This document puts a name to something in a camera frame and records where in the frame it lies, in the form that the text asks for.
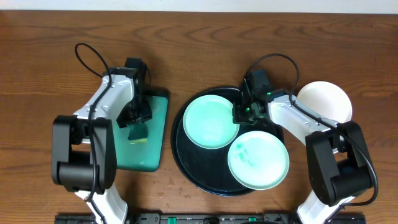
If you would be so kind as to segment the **mint plate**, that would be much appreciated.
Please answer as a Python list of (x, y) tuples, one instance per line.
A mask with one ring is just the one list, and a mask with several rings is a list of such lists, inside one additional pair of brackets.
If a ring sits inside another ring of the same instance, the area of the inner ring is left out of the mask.
[(183, 130), (197, 146), (219, 149), (238, 135), (239, 124), (233, 122), (233, 104), (219, 95), (203, 95), (188, 104), (183, 113)]
[(284, 143), (264, 131), (250, 131), (236, 138), (227, 161), (232, 176), (253, 190), (267, 190), (280, 184), (290, 164)]

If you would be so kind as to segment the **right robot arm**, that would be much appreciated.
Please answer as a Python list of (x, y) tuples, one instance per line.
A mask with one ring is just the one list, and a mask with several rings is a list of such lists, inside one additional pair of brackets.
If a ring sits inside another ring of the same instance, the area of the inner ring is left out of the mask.
[(346, 207), (375, 201), (379, 182), (357, 123), (322, 117), (292, 91), (273, 89), (263, 70), (247, 71), (239, 90), (234, 123), (280, 126), (306, 147), (312, 191), (298, 207), (296, 223), (330, 223)]

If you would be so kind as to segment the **green scouring sponge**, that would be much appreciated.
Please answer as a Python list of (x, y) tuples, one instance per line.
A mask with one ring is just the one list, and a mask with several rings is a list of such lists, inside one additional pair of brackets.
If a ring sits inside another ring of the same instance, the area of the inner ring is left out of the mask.
[(148, 128), (144, 123), (132, 124), (129, 127), (128, 140), (130, 144), (146, 142), (148, 138)]

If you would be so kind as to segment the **white plate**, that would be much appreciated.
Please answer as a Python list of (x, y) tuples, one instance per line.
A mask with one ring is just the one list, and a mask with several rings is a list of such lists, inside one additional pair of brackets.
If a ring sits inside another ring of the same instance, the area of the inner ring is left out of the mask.
[(307, 108), (339, 123), (345, 123), (352, 118), (351, 100), (339, 86), (333, 83), (311, 82), (299, 91), (297, 99)]

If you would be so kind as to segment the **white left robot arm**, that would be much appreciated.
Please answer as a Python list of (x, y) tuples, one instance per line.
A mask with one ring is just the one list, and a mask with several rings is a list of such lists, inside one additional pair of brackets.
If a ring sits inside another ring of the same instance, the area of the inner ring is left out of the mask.
[(59, 115), (52, 126), (52, 180), (81, 197), (95, 223), (125, 223), (128, 205), (114, 180), (117, 170), (115, 130), (126, 144), (147, 136), (152, 118), (144, 98), (147, 65), (127, 58), (123, 67), (107, 68), (97, 92), (73, 115)]

